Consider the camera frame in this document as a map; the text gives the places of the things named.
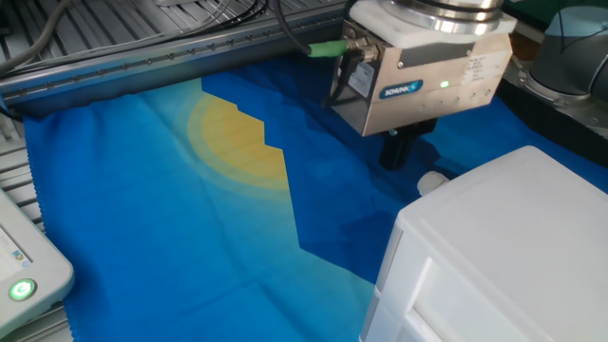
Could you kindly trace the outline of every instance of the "white plastic piece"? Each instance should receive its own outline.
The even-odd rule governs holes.
[[[399,213],[363,342],[608,341],[606,246],[608,195],[524,147]]]
[[[447,182],[449,182],[449,179],[446,176],[439,172],[428,171],[418,180],[418,192],[420,196],[424,196]]]
[[[351,8],[352,20],[375,33],[396,48],[416,48],[433,43],[468,44],[492,34],[511,33],[517,20],[503,14],[499,26],[484,35],[445,33],[421,28],[386,12],[376,0],[359,0]]]

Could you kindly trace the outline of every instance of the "white device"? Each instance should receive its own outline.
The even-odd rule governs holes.
[[[608,341],[608,195],[534,147],[403,209],[363,342]]]
[[[0,190],[0,338],[63,299],[72,265]]]

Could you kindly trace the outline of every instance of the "green cable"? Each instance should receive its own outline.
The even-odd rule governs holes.
[[[331,41],[325,43],[309,44],[311,53],[309,57],[338,57],[345,54],[349,48],[346,41]]]

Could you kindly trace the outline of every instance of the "green button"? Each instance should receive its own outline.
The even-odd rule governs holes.
[[[12,284],[9,297],[12,300],[21,301],[30,298],[36,292],[36,282],[31,279],[21,279]]]

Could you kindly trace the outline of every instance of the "cable connector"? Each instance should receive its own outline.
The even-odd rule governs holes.
[[[369,45],[367,39],[345,39],[339,41],[330,41],[325,43],[309,44],[311,49],[309,57],[339,57],[348,51],[359,50],[363,53],[364,61],[370,62],[378,57],[378,48]]]
[[[308,47],[311,48],[311,53],[308,56],[313,58],[338,57],[349,50],[347,42],[344,40],[309,44]]]

